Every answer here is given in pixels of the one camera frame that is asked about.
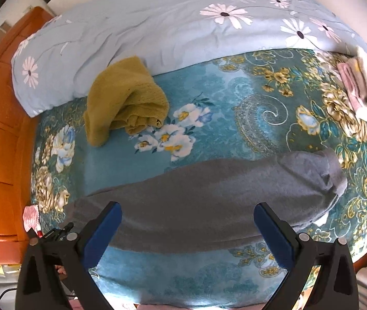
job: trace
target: olive green towel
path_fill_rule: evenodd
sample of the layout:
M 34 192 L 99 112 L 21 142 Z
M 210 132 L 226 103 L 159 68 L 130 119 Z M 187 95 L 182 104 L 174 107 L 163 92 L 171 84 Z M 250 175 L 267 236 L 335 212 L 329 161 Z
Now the olive green towel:
M 162 127 L 169 103 L 141 60 L 123 59 L 102 71 L 93 82 L 84 112 L 87 141 L 95 147 L 109 138 L 110 129 L 130 135 L 148 126 Z

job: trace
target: wooden headboard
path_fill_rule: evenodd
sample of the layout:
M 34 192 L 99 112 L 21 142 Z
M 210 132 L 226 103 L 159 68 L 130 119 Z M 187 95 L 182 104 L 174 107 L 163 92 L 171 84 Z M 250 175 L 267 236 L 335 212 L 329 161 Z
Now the wooden headboard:
M 30 204 L 35 129 L 14 95 L 11 58 L 19 43 L 52 16 L 40 7 L 27 13 L 0 40 L 0 264 L 20 263 L 28 245 L 23 211 Z

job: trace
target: teal floral bedsheet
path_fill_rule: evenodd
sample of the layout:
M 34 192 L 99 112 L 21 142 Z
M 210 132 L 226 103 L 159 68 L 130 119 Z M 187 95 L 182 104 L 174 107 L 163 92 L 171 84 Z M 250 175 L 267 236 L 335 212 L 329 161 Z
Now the teal floral bedsheet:
M 135 136 L 112 131 L 100 148 L 86 141 L 85 98 L 44 113 L 32 172 L 32 202 L 39 205 L 43 231 L 64 221 L 69 201 L 100 188 L 213 158 L 331 147 L 348 188 L 329 214 L 303 231 L 318 241 L 345 236 L 356 261 L 367 252 L 367 123 L 356 118 L 339 78 L 337 63 L 346 59 L 323 51 L 262 50 L 155 76 L 170 102 L 165 125 Z M 189 308 L 262 303 L 285 276 L 264 241 L 170 255 L 109 247 L 90 273 L 108 297 Z M 307 287 L 316 276 L 315 267 Z

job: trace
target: paisley pattern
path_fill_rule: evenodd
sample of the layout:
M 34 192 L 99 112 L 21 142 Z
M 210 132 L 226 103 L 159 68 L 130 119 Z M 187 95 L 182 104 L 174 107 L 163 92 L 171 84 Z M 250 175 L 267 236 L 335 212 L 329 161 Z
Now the paisley pattern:
M 165 126 L 132 137 L 112 131 L 101 148 L 86 141 L 85 98 L 44 113 L 32 173 L 43 231 L 64 220 L 69 201 L 100 188 L 213 158 L 254 160 L 331 147 L 348 188 L 328 215 L 303 231 L 326 242 L 345 236 L 357 260 L 367 252 L 367 123 L 356 118 L 339 78 L 337 63 L 347 59 L 324 51 L 262 50 L 155 76 L 170 102 Z M 191 308 L 265 302 L 285 271 L 265 242 L 256 241 L 179 255 L 108 248 L 91 274 L 104 293 Z

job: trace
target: gray blanket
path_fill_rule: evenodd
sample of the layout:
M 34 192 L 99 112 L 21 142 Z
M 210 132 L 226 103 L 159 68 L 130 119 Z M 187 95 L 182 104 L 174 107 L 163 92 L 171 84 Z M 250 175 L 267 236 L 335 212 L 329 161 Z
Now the gray blanket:
M 110 201 L 123 209 L 110 245 L 137 252 L 196 252 L 247 245 L 259 235 L 254 207 L 267 202 L 302 229 L 333 208 L 347 180 L 333 150 L 258 161 L 215 159 L 80 198 L 66 220 L 83 228 Z

